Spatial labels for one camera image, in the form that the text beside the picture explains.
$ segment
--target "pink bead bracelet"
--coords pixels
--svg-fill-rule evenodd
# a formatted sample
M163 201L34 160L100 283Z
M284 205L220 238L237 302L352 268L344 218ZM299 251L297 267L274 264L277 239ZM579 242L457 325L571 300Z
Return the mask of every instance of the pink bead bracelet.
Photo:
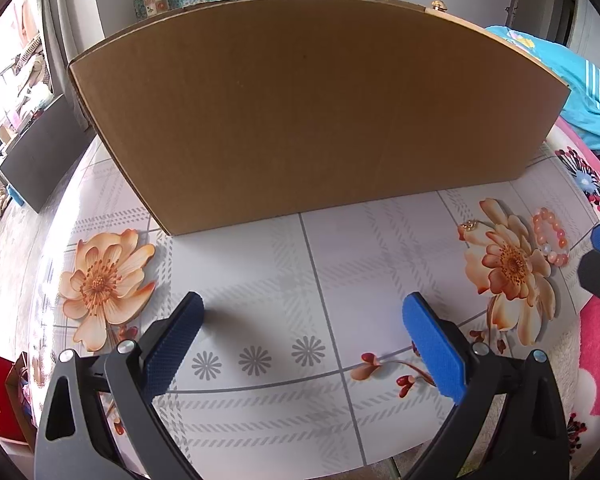
M554 248L547 241L546 232L549 229L544 227L546 224L550 225L555 232L559 247L556 251L554 251ZM567 234L555 217L555 213L545 207L540 208L534 215L534 234L539 249L550 264L561 267L569 261L569 241L567 240Z

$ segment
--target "brown cardboard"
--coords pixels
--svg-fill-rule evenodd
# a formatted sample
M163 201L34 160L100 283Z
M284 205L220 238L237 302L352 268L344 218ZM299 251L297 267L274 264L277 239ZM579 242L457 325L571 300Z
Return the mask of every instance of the brown cardboard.
M0 125L0 140L3 143L9 144L14 136L15 132L7 126L6 122Z
M391 0L203 4L69 70L172 235L514 179L569 93L503 39Z
M27 353L22 352L18 357L17 361L11 367L11 371L7 375L6 380L4 381L4 387L7 390L7 396L11 402L11 407L13 408L13 413L16 416L16 420L18 421L18 426L22 430L22 434L24 435L27 444L29 445L29 449L33 452L36 450L36 434L38 430L35 426L32 426L27 417L22 412L22 406L20 405L20 401L18 400L18 389L20 387L20 371L23 368L27 367Z

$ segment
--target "pink blanket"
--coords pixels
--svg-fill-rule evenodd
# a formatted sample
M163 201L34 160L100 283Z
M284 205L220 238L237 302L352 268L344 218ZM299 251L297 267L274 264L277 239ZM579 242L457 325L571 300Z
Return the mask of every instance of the pink blanket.
M567 151L571 148L588 164L587 173L597 177L600 183L598 158L562 118L558 118L555 126L564 135L556 134L555 129L552 130L547 138L547 144L554 150ZM587 197L600 219L600 201L590 197L590 194ZM571 463L576 471L588 463L600 447L600 300L598 298L594 296L589 300L580 313L580 320L580 368L573 413L568 425Z

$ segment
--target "metal screw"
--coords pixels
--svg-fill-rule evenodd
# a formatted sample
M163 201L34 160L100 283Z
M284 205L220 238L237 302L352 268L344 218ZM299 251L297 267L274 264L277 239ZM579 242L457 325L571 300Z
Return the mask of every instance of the metal screw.
M71 359L74 358L74 351L71 350L70 348L67 348L66 350L62 350L60 352L60 355L58 356L58 358L60 359L61 362L68 363Z
M489 347L485 343L477 342L471 345L474 354L476 355L487 355L489 353Z
M546 354L542 350L534 350L534 359L539 363L546 361Z
M132 339L125 339L118 343L118 352L121 354L128 354L136 347L136 342Z

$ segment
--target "gray flower pattern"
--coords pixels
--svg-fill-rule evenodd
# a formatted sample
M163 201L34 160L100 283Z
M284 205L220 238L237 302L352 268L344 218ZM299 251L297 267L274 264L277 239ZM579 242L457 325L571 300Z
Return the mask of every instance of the gray flower pattern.
M207 381L215 379L220 374L221 367L220 358L214 355L213 352L202 352L202 355L198 353L193 358L193 364L191 365L194 375L200 380L206 379Z
M301 366L313 366L314 363L320 363L320 359L324 358L322 350L325 349L325 346L322 344L321 339L316 339L313 335L311 339L307 336L296 339L296 344L292 345L291 348L296 350L291 352L291 355L296 358L296 363L300 363Z
M241 357L238 364L242 366L242 371L247 372L247 375L256 374L259 377L260 374L266 374L267 368L271 368L271 356L269 351L263 350L262 346L255 346L245 348L239 356Z

